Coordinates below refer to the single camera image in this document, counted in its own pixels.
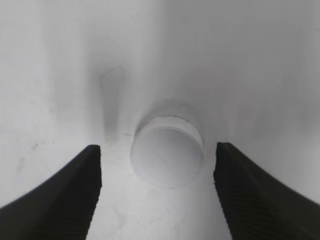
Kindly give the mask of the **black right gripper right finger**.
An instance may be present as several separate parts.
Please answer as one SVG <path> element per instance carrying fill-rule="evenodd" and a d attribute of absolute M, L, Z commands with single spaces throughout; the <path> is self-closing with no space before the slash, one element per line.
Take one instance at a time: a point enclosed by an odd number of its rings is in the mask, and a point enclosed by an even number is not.
<path fill-rule="evenodd" d="M 213 179 L 234 240 L 318 240 L 320 206 L 229 142 L 216 145 Z"/>

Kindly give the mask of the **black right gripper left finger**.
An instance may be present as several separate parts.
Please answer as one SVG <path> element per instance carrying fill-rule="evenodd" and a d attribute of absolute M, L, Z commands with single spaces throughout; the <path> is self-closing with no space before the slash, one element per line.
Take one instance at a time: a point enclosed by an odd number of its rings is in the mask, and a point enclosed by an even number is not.
<path fill-rule="evenodd" d="M 85 240 L 101 188 L 101 148 L 88 145 L 45 182 L 1 207 L 0 238 Z"/>

